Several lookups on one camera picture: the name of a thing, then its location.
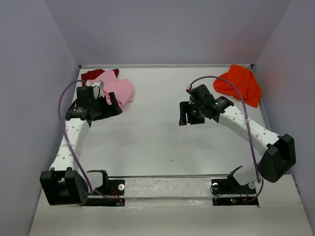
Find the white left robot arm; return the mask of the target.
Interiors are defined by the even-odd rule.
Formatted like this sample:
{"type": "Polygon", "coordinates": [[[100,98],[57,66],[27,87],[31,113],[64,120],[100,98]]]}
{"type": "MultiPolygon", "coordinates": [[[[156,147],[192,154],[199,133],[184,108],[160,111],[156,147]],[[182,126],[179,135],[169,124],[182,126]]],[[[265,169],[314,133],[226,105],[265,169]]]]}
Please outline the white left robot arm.
{"type": "Polygon", "coordinates": [[[63,139],[57,156],[49,170],[41,172],[40,183],[51,206],[85,205],[94,194],[121,203],[108,174],[100,170],[102,184],[93,187],[87,172],[79,162],[85,136],[92,122],[117,116],[122,113],[115,94],[106,98],[103,82],[87,84],[76,89],[76,99],[68,108],[65,118],[60,118],[63,139]]]}

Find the pink t shirt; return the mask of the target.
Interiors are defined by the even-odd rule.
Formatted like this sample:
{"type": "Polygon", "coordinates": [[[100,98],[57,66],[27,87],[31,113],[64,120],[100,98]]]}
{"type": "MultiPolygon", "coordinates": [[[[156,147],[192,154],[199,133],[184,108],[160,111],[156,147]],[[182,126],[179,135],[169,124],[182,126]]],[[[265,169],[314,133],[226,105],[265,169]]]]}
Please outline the pink t shirt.
{"type": "Polygon", "coordinates": [[[114,82],[104,84],[103,93],[106,96],[108,102],[110,102],[110,92],[114,92],[119,106],[124,107],[127,103],[133,102],[135,89],[129,79],[117,79],[114,82]]]}

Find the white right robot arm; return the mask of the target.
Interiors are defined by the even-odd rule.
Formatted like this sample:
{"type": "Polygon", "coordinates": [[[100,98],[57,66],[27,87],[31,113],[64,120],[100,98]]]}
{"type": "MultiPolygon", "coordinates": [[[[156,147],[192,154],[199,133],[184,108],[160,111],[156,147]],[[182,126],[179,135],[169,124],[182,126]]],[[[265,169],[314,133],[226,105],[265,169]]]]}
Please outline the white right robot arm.
{"type": "Polygon", "coordinates": [[[189,101],[180,102],[179,125],[203,124],[205,119],[229,128],[261,155],[260,161],[233,170],[228,178],[240,186],[258,179],[277,182],[296,164],[294,139],[274,133],[246,117],[228,98],[214,98],[205,85],[188,91],[189,101]]]}

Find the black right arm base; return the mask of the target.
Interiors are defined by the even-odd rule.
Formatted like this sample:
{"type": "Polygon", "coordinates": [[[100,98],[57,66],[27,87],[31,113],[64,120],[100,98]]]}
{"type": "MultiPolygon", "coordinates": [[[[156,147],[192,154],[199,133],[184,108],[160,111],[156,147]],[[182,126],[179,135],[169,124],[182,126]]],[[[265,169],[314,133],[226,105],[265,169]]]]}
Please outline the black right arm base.
{"type": "Polygon", "coordinates": [[[211,180],[213,206],[259,206],[255,184],[250,182],[240,185],[233,177],[241,167],[233,170],[226,178],[211,180]]]}

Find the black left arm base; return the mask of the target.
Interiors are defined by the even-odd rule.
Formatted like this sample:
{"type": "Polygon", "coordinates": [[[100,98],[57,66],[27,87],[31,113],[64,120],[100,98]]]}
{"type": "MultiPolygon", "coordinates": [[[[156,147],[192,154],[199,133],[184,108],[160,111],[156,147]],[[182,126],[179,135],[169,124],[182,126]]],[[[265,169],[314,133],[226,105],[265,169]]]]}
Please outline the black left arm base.
{"type": "Polygon", "coordinates": [[[111,178],[105,170],[89,170],[87,175],[93,184],[94,192],[88,195],[82,207],[124,207],[126,181],[111,178]]]}

